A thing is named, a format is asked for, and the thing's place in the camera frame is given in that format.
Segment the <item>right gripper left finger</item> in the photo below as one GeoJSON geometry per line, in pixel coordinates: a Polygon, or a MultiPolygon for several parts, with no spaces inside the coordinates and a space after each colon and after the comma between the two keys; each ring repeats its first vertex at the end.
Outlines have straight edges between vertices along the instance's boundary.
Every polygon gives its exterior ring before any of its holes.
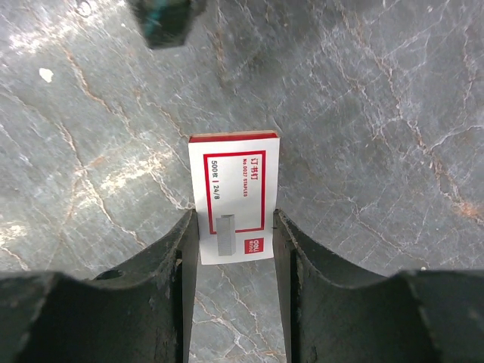
{"type": "Polygon", "coordinates": [[[186,362],[199,237],[186,212],[161,239],[96,278],[1,275],[3,362],[186,362]]]}

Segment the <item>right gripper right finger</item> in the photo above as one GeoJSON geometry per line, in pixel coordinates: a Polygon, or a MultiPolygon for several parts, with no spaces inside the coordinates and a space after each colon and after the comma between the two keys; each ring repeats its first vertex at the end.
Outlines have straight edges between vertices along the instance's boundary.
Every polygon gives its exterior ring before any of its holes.
{"type": "Polygon", "coordinates": [[[274,214],[281,321],[290,362],[481,362],[483,273],[385,277],[274,214]]]}

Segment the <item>red white staple box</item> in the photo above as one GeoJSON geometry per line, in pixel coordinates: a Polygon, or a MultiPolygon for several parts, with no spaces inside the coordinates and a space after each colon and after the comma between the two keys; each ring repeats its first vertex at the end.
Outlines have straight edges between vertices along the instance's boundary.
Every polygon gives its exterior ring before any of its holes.
{"type": "Polygon", "coordinates": [[[188,151],[202,264],[272,258],[278,133],[197,134],[188,151]]]}

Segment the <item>black stapler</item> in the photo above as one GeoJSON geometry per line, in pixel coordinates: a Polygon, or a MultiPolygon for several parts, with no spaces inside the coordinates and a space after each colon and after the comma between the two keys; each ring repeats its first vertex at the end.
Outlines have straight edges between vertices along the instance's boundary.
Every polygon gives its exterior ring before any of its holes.
{"type": "Polygon", "coordinates": [[[193,20],[190,1],[127,1],[150,49],[182,46],[193,20]]]}

